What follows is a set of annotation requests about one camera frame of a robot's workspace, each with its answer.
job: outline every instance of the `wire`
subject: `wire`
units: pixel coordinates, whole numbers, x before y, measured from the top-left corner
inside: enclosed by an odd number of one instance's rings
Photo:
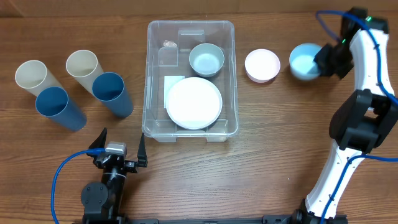
[[[372,32],[370,31],[370,28],[368,25],[366,25],[360,18],[348,13],[348,12],[342,12],[342,11],[336,11],[336,10],[321,10],[318,11],[315,14],[315,17],[318,19],[320,22],[321,26],[326,30],[326,32],[334,39],[336,39],[337,35],[333,33],[324,23],[324,21],[319,17],[319,14],[333,14],[333,15],[338,15],[338,16],[343,16],[345,18],[351,19],[352,21],[356,22],[359,26],[361,26],[362,29],[366,30],[366,32],[369,34],[370,38],[373,41],[374,48],[376,49],[376,54],[377,54],[377,82],[379,84],[379,87],[381,91],[395,104],[395,106],[398,106],[398,99],[389,93],[386,88],[384,87],[382,81],[381,81],[381,53],[380,53],[380,48],[379,44],[376,41],[376,38],[374,38]]]
[[[369,155],[353,156],[351,159],[349,159],[348,162],[346,163],[346,165],[344,166],[343,172],[341,173],[340,179],[337,182],[335,190],[333,191],[332,195],[329,198],[328,203],[326,204],[325,208],[323,209],[320,224],[323,224],[323,222],[325,221],[326,212],[328,211],[328,208],[329,208],[331,202],[336,197],[337,191],[338,191],[338,189],[339,189],[339,187],[340,187],[340,185],[341,185],[341,183],[342,183],[342,181],[344,179],[344,176],[345,176],[345,174],[347,172],[347,169],[348,169],[349,165],[351,165],[352,162],[355,159],[358,159],[358,158],[374,159],[374,160],[383,161],[383,162],[398,162],[398,158],[384,158],[384,157],[369,156]]]
[[[100,154],[101,152],[104,152],[104,151],[105,151],[105,149],[103,149],[103,148],[97,148],[97,149],[89,149],[89,150],[84,150],[84,151],[80,151],[80,152],[74,153],[73,155],[71,155],[70,157],[65,159],[61,163],[61,165],[58,167],[57,171],[55,172],[54,179],[52,181],[52,188],[51,188],[51,215],[52,215],[52,218],[54,219],[55,224],[59,224],[59,221],[58,221],[57,216],[55,214],[55,207],[54,207],[55,184],[57,183],[57,178],[58,178],[58,175],[59,175],[62,167],[64,167],[64,165],[67,162],[69,162],[71,159],[73,159],[76,156],[79,156],[79,155],[82,155],[82,154],[86,154],[86,153],[98,155],[98,154]]]

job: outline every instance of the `wooden tabletop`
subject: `wooden tabletop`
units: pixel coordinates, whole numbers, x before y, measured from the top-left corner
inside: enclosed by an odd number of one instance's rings
[[[389,76],[398,91],[398,13],[389,19]],[[0,223],[53,223],[50,190],[60,163],[87,149],[104,127],[108,140],[126,142],[135,159],[141,135],[147,26],[157,19],[231,21],[236,29],[240,130],[224,143],[178,139],[161,144],[146,139],[149,166],[129,174],[122,210],[131,218],[261,217],[291,214],[314,187],[330,150],[329,122],[354,88],[353,71],[300,82],[289,73],[289,54],[299,44],[332,40],[313,13],[223,14],[0,19]],[[326,17],[336,31],[340,18]],[[258,48],[275,52],[282,68],[270,85],[244,72],[246,55]],[[67,57],[93,51],[104,71],[124,78],[134,112],[116,119],[65,70]],[[35,97],[14,81],[26,60],[41,60],[87,115],[75,133],[41,117]],[[398,157],[398,130],[373,155]],[[62,170],[55,209],[62,223],[80,220],[82,188],[101,171],[81,156]],[[338,205],[350,223],[396,223],[398,164],[364,161]]]

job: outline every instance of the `blue cable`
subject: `blue cable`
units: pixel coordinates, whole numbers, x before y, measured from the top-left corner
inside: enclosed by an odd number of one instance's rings
[[[398,106],[398,99],[395,98],[394,95],[392,95],[391,93],[389,93],[385,88],[384,85],[382,84],[381,81],[381,53],[380,53],[380,48],[379,48],[379,44],[377,43],[376,39],[374,38],[372,32],[370,31],[368,25],[366,25],[361,19],[359,19],[358,17],[348,13],[348,12],[341,12],[341,11],[336,11],[336,10],[321,10],[318,11],[315,14],[315,17],[318,19],[318,21],[320,22],[321,26],[326,30],[326,32],[335,40],[339,40],[339,38],[337,37],[337,35],[335,33],[333,33],[324,23],[324,21],[319,17],[319,14],[333,14],[333,15],[338,15],[338,16],[343,16],[346,17],[348,19],[351,19],[352,21],[356,22],[359,26],[362,27],[362,29],[366,30],[366,32],[369,34],[370,38],[373,41],[374,44],[374,48],[376,49],[376,53],[377,53],[377,82],[379,84],[379,87],[381,89],[381,91],[393,102],[393,104],[395,104],[395,106]]]
[[[353,162],[355,159],[358,159],[358,158],[375,159],[375,160],[384,161],[384,162],[398,162],[398,158],[384,158],[384,157],[369,156],[369,155],[353,156],[351,159],[349,159],[348,162],[347,162],[347,164],[344,166],[343,172],[341,173],[340,179],[339,179],[338,182],[337,182],[337,185],[336,185],[336,187],[335,187],[335,190],[333,191],[332,195],[331,195],[330,198],[329,198],[328,203],[326,204],[325,208],[323,209],[322,216],[321,216],[321,221],[320,221],[319,224],[323,224],[323,222],[325,221],[326,212],[328,211],[328,208],[329,208],[331,202],[332,202],[332,201],[335,199],[335,197],[336,197],[337,191],[338,191],[338,189],[339,189],[339,187],[340,187],[340,185],[341,185],[341,183],[342,183],[342,181],[343,181],[343,179],[344,179],[344,176],[345,176],[345,174],[346,174],[346,172],[347,172],[347,169],[348,169],[349,165],[352,164],[352,162]]]
[[[79,156],[79,155],[82,155],[82,154],[86,154],[86,153],[98,155],[98,154],[100,154],[101,152],[104,152],[104,151],[105,151],[105,149],[98,148],[98,149],[89,149],[89,150],[84,150],[84,151],[80,151],[80,152],[74,153],[73,155],[71,155],[70,157],[65,159],[61,163],[61,165],[58,167],[57,171],[55,172],[54,179],[52,181],[52,188],[51,188],[51,215],[52,215],[52,218],[54,219],[54,222],[56,224],[59,224],[59,221],[58,221],[57,216],[55,214],[55,207],[54,207],[55,184],[57,183],[57,178],[58,178],[58,175],[59,175],[62,167],[64,167],[64,165],[67,162],[69,162],[71,159],[73,159],[76,156]]]

